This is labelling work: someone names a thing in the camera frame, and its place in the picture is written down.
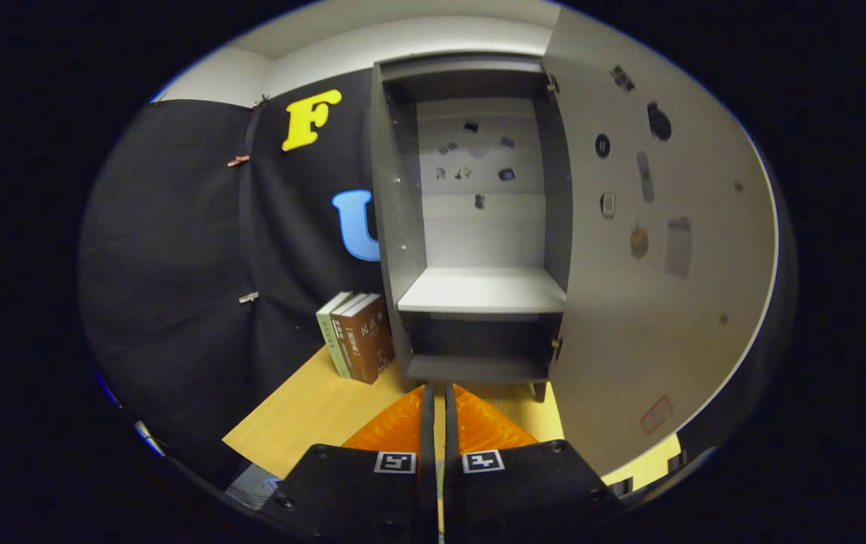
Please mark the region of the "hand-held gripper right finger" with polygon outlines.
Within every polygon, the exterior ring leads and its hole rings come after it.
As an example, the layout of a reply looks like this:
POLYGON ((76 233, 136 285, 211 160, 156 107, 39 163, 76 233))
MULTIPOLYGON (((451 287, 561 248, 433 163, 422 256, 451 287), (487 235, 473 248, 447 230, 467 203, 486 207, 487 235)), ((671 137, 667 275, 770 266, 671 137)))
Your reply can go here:
POLYGON ((622 499, 566 440, 508 447, 475 425, 486 403, 444 389, 444 540, 582 543, 623 516, 622 499))

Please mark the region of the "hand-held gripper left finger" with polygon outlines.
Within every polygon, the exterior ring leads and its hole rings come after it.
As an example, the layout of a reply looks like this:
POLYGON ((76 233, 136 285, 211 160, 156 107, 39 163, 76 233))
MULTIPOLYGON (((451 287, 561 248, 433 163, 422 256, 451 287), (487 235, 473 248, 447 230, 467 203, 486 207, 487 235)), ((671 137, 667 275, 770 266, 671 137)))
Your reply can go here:
POLYGON ((263 506, 263 521, 298 543, 436 543, 435 393, 419 386, 394 407, 409 443, 313 444, 263 506))

